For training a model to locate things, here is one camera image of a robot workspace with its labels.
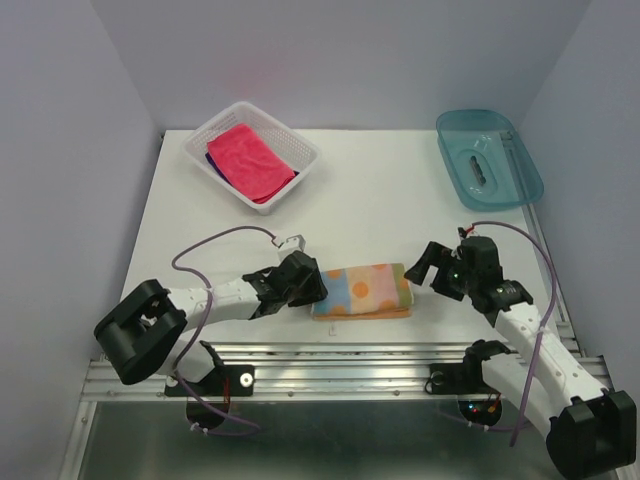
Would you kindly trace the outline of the orange patterned towel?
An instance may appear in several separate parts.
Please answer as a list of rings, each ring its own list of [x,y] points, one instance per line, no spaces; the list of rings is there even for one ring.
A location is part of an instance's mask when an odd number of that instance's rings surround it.
[[[326,270],[321,279],[325,299],[313,304],[315,320],[373,320],[407,318],[414,296],[402,263],[385,263]]]

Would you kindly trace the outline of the purple towel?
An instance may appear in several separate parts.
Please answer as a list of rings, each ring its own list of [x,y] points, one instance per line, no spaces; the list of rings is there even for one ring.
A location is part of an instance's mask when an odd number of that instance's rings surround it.
[[[218,176],[220,176],[226,183],[231,184],[228,180],[228,178],[223,174],[223,172],[218,168],[217,164],[215,163],[215,160],[213,159],[213,157],[209,154],[206,153],[205,154],[205,158],[208,162],[208,164],[213,168],[213,170],[218,174]],[[294,177],[298,176],[300,174],[299,171],[293,171],[294,173]]]

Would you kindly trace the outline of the pink towel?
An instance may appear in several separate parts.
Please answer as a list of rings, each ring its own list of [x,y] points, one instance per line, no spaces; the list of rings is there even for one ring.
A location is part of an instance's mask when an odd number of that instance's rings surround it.
[[[248,125],[239,124],[207,143],[209,153],[235,190],[256,204],[264,204],[295,177]]]

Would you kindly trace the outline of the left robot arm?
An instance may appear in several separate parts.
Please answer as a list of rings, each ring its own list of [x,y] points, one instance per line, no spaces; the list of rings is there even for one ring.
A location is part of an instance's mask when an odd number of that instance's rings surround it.
[[[295,251],[275,267],[212,287],[169,289],[156,279],[139,284],[94,329],[94,337],[125,385],[154,374],[183,379],[199,393],[215,392],[222,363],[197,335],[208,324],[255,320],[283,307],[327,297],[317,261]]]

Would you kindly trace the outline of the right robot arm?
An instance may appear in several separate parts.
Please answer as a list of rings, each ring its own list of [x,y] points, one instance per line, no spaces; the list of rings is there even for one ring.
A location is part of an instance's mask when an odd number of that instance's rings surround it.
[[[502,338],[474,342],[459,363],[431,364],[427,393],[499,393],[523,404],[525,419],[542,435],[566,479],[635,462],[635,402],[595,378],[546,327],[525,287],[504,277],[492,239],[467,237],[456,249],[431,242],[405,278],[420,285],[430,268],[437,270],[430,284],[436,293],[469,298]]]

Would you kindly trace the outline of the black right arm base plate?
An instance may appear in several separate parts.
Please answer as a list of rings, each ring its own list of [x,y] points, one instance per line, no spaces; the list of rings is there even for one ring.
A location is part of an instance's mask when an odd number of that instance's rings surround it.
[[[464,363],[433,363],[424,390],[431,395],[494,395],[498,391],[484,382],[479,366]]]

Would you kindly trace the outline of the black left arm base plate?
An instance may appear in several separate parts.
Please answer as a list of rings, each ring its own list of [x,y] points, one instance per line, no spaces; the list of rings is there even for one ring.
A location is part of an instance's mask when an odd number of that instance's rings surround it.
[[[253,365],[226,365],[213,370],[198,383],[188,382],[187,386],[201,397],[222,397],[225,392],[232,397],[250,397],[255,378]]]

